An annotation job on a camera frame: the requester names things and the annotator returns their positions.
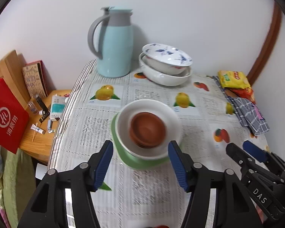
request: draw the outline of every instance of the lay's chip bag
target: lay's chip bag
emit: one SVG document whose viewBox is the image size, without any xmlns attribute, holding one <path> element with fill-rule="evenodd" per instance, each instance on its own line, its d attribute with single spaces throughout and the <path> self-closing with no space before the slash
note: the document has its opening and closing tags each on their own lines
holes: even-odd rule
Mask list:
<svg viewBox="0 0 285 228">
<path fill-rule="evenodd" d="M 251 88 L 243 72 L 220 70 L 218 72 L 218 77 L 223 88 Z"/>
</svg>

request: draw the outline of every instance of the wall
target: wall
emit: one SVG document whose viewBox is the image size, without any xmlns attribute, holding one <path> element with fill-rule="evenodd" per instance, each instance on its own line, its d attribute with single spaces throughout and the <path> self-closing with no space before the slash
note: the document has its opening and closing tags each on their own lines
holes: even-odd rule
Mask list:
<svg viewBox="0 0 285 228">
<path fill-rule="evenodd" d="M 90 24 L 108 5 L 133 8 L 135 60 L 144 44 L 162 42 L 192 56 L 195 72 L 247 74 L 269 29 L 273 0 L 12 0 L 0 16 L 0 58 L 16 49 L 27 62 L 42 59 L 51 86 L 72 88 L 94 58 Z"/>
<path fill-rule="evenodd" d="M 274 50 L 253 89 L 271 129 L 266 133 L 268 145 L 285 160 L 285 16 Z"/>
</svg>

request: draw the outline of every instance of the red paper bag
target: red paper bag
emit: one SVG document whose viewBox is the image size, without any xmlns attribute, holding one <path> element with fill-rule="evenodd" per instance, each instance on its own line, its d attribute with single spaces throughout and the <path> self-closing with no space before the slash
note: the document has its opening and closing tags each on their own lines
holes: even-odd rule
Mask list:
<svg viewBox="0 0 285 228">
<path fill-rule="evenodd" d="M 16 154 L 28 121 L 29 114 L 0 79 L 0 145 Z"/>
</svg>

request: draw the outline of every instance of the wooden table surface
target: wooden table surface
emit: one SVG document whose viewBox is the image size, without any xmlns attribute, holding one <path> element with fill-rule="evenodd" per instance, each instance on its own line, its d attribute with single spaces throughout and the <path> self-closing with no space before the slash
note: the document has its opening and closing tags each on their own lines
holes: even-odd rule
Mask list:
<svg viewBox="0 0 285 228">
<path fill-rule="evenodd" d="M 55 94 L 58 94 L 59 96 L 63 96 L 67 93 L 70 93 L 71 90 L 54 90 L 52 91 L 49 96 L 43 99 L 43 102 L 47 107 L 50 106 L 52 103 L 52 96 Z M 34 115 L 29 108 L 27 108 L 28 113 L 30 114 L 30 119 L 28 122 L 28 125 L 24 131 L 24 134 L 22 136 L 22 140 L 20 142 L 19 148 L 23 151 L 25 151 L 28 155 L 30 155 L 33 158 L 36 158 L 37 160 L 48 163 L 49 161 L 49 155 L 52 148 L 52 141 L 54 137 L 54 132 L 48 133 L 47 131 L 47 124 L 49 120 L 49 116 L 46 118 L 43 123 L 40 124 L 39 119 L 42 117 L 39 114 Z M 42 128 L 46 133 L 40 134 L 35 133 L 34 141 L 32 142 L 34 130 L 31 129 L 32 124 L 38 123 L 37 126 Z M 52 129 L 56 129 L 58 125 L 58 121 L 53 122 Z"/>
</svg>

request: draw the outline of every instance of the light blue thermos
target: light blue thermos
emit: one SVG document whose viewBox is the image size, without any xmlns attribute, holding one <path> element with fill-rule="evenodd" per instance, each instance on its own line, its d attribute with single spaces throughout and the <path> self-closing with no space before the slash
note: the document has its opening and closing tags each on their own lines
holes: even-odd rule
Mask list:
<svg viewBox="0 0 285 228">
<path fill-rule="evenodd" d="M 97 71 L 104 77 L 117 78 L 127 75 L 131 69 L 133 52 L 132 9 L 104 7 L 105 13 L 91 25 L 87 41 L 90 50 L 98 57 Z M 96 27 L 102 22 L 98 51 L 93 38 Z"/>
</svg>

